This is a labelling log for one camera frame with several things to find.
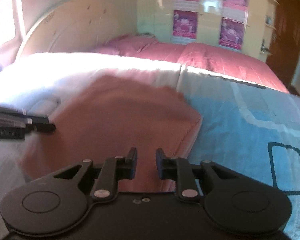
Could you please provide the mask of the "blue white patterned blanket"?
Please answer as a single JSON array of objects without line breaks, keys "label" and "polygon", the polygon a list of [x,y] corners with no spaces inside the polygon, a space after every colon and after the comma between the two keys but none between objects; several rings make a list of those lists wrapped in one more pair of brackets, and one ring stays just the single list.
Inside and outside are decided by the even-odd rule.
[{"label": "blue white patterned blanket", "polygon": [[300,98],[178,63],[94,53],[40,53],[0,72],[0,105],[56,113],[104,75],[183,93],[203,117],[189,160],[211,160],[288,194],[285,228],[300,239]]}]

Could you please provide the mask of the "cream round headboard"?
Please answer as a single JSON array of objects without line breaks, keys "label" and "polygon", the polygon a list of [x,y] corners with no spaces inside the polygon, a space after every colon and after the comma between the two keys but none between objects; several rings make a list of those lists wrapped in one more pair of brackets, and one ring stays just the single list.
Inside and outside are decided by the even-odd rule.
[{"label": "cream round headboard", "polygon": [[89,52],[136,33],[136,3],[70,0],[45,13],[29,30],[17,59],[36,53]]}]

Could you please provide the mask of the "pink bedspread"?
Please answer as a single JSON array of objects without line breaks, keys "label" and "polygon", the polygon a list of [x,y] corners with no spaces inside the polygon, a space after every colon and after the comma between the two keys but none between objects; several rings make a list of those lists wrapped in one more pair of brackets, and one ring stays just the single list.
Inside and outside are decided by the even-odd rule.
[{"label": "pink bedspread", "polygon": [[288,93],[288,89],[266,63],[245,54],[203,43],[183,45],[158,42],[129,57],[178,63]]}]

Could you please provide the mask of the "pink pillow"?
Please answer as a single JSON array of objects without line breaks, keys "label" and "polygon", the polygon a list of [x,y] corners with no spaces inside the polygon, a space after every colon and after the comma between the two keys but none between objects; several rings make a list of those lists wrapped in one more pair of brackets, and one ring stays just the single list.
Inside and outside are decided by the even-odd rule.
[{"label": "pink pillow", "polygon": [[108,55],[132,56],[158,42],[159,41],[153,36],[123,35],[103,44],[99,44],[91,51],[93,53]]}]

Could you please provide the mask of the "lower right purple poster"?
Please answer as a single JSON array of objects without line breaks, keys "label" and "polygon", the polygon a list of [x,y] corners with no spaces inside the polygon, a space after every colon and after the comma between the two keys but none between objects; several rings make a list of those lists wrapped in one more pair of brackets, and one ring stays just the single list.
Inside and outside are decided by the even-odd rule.
[{"label": "lower right purple poster", "polygon": [[243,45],[245,25],[230,18],[221,18],[221,28],[218,44],[234,50],[241,50]]}]

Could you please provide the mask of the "brown wooden door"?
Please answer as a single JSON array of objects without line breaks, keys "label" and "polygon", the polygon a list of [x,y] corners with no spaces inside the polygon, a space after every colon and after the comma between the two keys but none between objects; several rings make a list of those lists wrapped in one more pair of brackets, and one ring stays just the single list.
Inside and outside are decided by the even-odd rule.
[{"label": "brown wooden door", "polygon": [[277,0],[266,64],[289,87],[300,56],[300,0]]}]

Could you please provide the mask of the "lower left purple poster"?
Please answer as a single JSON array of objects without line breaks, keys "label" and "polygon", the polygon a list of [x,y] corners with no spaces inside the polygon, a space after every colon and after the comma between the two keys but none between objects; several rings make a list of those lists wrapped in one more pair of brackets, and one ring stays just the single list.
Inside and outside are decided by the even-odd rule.
[{"label": "lower left purple poster", "polygon": [[173,30],[171,42],[188,44],[197,38],[198,13],[194,11],[175,10],[173,12]]}]

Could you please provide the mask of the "cream glossy wardrobe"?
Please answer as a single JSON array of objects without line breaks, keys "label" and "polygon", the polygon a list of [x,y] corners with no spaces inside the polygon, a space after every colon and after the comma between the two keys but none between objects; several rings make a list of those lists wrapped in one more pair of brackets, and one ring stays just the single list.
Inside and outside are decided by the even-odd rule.
[{"label": "cream glossy wardrobe", "polygon": [[[265,61],[262,42],[266,27],[269,0],[249,0],[247,23],[241,52]],[[137,0],[138,32],[154,34],[161,42],[171,42],[173,32],[173,0]],[[222,22],[222,0],[199,0],[197,42],[217,46]]]}]

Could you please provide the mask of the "upper right purple poster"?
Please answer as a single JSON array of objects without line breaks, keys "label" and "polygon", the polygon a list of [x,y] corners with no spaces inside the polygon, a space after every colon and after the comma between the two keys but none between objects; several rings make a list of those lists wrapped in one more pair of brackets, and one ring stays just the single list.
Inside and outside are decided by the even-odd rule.
[{"label": "upper right purple poster", "polygon": [[223,0],[222,18],[245,23],[248,14],[249,0]]}]

